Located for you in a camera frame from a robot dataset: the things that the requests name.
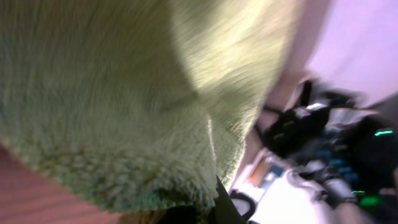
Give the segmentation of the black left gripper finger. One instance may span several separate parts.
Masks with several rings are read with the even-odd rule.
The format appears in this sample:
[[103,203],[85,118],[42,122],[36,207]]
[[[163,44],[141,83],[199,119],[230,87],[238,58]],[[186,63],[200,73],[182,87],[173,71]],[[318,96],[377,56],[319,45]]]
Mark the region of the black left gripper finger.
[[218,198],[215,200],[214,221],[216,224],[246,224],[247,222],[239,214],[228,192],[224,188],[219,177],[217,179]]

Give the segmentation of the green microfiber cloth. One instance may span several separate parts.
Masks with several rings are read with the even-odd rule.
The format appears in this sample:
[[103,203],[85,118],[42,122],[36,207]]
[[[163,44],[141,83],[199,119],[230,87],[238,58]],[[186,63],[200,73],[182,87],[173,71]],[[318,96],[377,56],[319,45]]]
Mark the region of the green microfiber cloth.
[[110,212],[209,209],[301,6],[2,0],[1,144]]

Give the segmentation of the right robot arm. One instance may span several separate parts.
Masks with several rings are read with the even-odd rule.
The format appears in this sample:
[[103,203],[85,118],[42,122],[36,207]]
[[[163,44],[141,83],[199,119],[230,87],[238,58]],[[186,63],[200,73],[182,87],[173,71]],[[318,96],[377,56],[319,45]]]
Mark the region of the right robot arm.
[[277,119],[259,136],[291,166],[294,186],[320,186],[312,190],[314,202],[352,206],[341,223],[396,223],[397,128],[360,101],[359,93],[306,81],[290,109],[263,106]]

